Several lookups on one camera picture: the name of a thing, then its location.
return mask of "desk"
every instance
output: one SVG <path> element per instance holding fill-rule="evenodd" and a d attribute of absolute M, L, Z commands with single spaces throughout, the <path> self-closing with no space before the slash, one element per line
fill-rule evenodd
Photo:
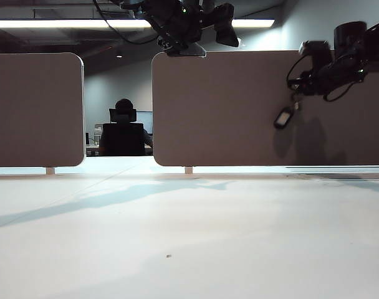
<path fill-rule="evenodd" d="M 144 145 L 144 148 L 145 148 L 145 156 L 151 156 L 153 154 L 153 150 L 149 145 Z M 87 157 L 99 156 L 99 145 L 86 145 L 85 154 Z"/>
<path fill-rule="evenodd" d="M 99 156 L 99 145 L 86 145 L 85 154 L 86 156 Z"/>
<path fill-rule="evenodd" d="M 379 173 L 185 175 L 149 156 L 7 173 L 2 299 L 379 299 Z"/>

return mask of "office chair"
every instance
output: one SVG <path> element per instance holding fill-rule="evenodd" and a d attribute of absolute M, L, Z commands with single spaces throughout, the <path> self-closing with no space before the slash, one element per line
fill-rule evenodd
<path fill-rule="evenodd" d="M 103 156 L 144 156 L 144 127 L 135 109 L 109 109 L 111 123 L 102 128 Z"/>

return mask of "chair headrest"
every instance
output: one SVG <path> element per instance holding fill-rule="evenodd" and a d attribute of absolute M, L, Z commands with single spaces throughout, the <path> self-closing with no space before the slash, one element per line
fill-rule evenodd
<path fill-rule="evenodd" d="M 135 109 L 109 109 L 111 123 L 133 123 L 137 121 Z"/>

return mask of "gray wall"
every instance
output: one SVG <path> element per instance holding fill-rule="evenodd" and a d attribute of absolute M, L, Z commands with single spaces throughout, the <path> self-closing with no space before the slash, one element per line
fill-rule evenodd
<path fill-rule="evenodd" d="M 335 27 L 358 20 L 367 21 L 369 27 L 379 22 L 379 0 L 288 0 L 283 17 L 278 17 L 274 28 L 239 31 L 237 34 L 243 43 L 239 49 L 213 42 L 213 30 L 204 33 L 201 45 L 209 51 L 297 50 L 305 40 L 329 40 L 333 45 Z M 152 110 L 151 59 L 154 53 L 155 50 L 145 51 L 141 61 L 137 59 L 134 63 L 86 76 L 86 131 L 92 134 L 95 123 L 109 122 L 108 108 L 122 97 L 131 99 L 138 110 Z"/>

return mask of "ceiling light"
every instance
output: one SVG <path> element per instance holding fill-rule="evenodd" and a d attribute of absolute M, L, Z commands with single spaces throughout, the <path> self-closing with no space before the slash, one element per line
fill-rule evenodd
<path fill-rule="evenodd" d="M 108 20 L 114 28 L 144 29 L 151 28 L 146 20 Z M 274 20 L 233 20 L 234 28 L 267 28 L 271 27 Z M 104 20 L 0 20 L 0 28 L 94 28 L 106 29 Z"/>
<path fill-rule="evenodd" d="M 250 20 L 238 19 L 233 20 L 234 28 L 268 28 L 274 24 L 274 20 Z"/>
<path fill-rule="evenodd" d="M 114 28 L 151 28 L 146 20 L 108 20 Z M 0 20 L 0 28 L 108 28 L 104 20 Z"/>

